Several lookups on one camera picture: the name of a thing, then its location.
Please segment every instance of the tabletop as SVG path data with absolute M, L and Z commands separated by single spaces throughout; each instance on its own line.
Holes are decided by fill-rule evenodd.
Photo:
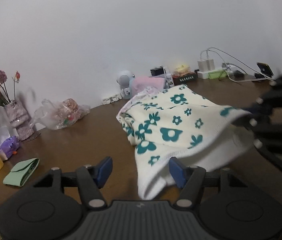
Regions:
M 259 95 L 270 89 L 268 81 L 234 83 L 229 79 L 198 79 L 187 85 L 216 104 L 235 107 L 249 106 Z M 134 148 L 115 118 L 125 103 L 126 100 L 119 100 L 95 107 L 71 127 L 56 131 L 44 128 L 39 131 L 41 135 L 36 139 L 22 142 L 18 153 L 6 161 L 0 170 L 0 204 L 20 189 L 4 185 L 4 177 L 17 162 L 30 158 L 39 158 L 40 164 L 27 184 L 52 167 L 59 167 L 63 172 L 74 171 L 85 164 L 95 165 L 104 157 L 111 156 L 113 171 L 101 189 L 104 198 L 108 203 L 113 199 L 138 200 Z M 274 122 L 282 122 L 282 109 L 276 109 L 271 118 Z M 282 204 L 282 173 L 255 149 L 237 158 L 228 167 Z M 65 188 L 65 194 L 80 203 L 77 189 Z M 177 187 L 167 187 L 156 199 L 174 202 L 178 194 Z

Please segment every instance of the white garment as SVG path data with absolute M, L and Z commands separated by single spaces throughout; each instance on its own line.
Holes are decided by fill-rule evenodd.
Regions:
M 138 193 L 153 199 L 174 184 L 168 162 L 173 156 L 184 165 L 212 171 L 229 163 L 252 146 L 253 135 L 231 125 L 248 112 L 219 106 L 180 85 L 127 103 L 119 122 L 136 145 Z

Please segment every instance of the smartphone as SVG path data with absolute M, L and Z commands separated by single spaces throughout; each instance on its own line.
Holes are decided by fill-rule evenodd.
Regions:
M 265 74 L 268 77 L 272 77 L 273 76 L 273 72 L 270 69 L 268 64 L 257 62 L 257 65 L 260 68 L 262 74 Z

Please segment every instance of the pink cloth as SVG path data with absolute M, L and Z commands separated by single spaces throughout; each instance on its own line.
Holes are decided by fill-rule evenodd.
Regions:
M 146 76 L 136 77 L 131 82 L 131 93 L 132 96 L 135 96 L 137 93 L 141 92 L 146 87 L 155 87 L 157 90 L 161 91 L 164 88 L 164 84 L 164 78 Z

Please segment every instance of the textured vase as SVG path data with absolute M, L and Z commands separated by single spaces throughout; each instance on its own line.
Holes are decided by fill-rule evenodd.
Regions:
M 10 124 L 18 132 L 19 140 L 23 141 L 34 133 L 34 130 L 29 126 L 28 112 L 20 101 L 13 100 L 11 103 L 4 106 L 4 109 Z

